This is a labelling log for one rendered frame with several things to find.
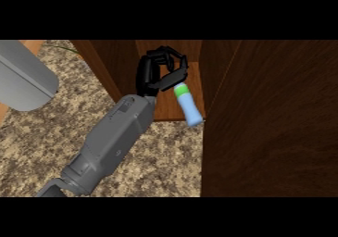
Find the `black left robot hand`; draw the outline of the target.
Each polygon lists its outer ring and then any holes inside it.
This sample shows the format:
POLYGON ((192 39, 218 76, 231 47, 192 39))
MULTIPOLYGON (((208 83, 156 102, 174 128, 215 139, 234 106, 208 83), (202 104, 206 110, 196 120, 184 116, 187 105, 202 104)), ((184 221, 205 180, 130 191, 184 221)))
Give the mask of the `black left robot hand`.
POLYGON ((169 46, 147 50, 140 57, 135 74, 138 96, 158 96, 178 85, 187 77, 187 58, 169 46))

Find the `pale grey rounded appliance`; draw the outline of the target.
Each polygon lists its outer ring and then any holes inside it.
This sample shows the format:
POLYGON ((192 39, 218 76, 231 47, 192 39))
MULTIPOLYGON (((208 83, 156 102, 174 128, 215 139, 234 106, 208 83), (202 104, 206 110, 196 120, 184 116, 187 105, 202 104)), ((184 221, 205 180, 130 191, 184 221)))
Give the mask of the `pale grey rounded appliance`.
POLYGON ((31 111, 57 90, 57 77, 25 46, 18 40, 0 40, 0 103, 31 111))

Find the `brown wooden cabinet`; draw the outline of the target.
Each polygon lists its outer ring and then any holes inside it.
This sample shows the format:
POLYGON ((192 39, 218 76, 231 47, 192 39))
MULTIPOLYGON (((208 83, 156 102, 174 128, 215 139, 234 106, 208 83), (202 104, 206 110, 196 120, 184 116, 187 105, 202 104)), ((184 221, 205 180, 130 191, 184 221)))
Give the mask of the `brown wooden cabinet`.
POLYGON ((72 45, 115 102, 135 92, 140 57, 169 46, 187 56, 187 84, 206 121, 225 118, 224 79, 233 64, 239 40, 72 40, 72 45))

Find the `dark brown cabinet door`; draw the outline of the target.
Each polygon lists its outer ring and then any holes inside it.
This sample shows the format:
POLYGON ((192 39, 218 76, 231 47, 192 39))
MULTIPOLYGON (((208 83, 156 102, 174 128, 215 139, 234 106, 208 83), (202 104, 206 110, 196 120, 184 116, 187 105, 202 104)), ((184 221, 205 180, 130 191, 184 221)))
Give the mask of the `dark brown cabinet door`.
POLYGON ((338 196, 338 41, 240 43, 203 124, 205 196, 338 196))

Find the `pale blue green-capped water bottle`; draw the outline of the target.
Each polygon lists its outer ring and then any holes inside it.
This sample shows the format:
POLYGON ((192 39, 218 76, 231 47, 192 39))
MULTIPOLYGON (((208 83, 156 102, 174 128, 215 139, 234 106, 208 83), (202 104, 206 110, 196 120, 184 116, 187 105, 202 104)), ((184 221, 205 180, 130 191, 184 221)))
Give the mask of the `pale blue green-capped water bottle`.
POLYGON ((197 111, 187 85, 183 82, 174 86, 174 95, 186 119, 186 124, 189 127, 193 127, 202 122, 202 116, 197 111))

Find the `green plant leaf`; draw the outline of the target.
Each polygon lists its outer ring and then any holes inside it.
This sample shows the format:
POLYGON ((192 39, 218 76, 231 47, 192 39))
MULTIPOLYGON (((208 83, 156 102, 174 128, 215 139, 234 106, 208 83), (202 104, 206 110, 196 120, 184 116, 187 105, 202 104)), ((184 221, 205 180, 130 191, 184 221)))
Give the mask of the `green plant leaf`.
POLYGON ((59 45, 51 45, 51 44, 41 44, 43 47, 53 47, 53 48, 60 48, 69 52, 72 52, 74 54, 79 54, 77 50, 71 49, 71 48, 66 48, 63 46, 59 46, 59 45))

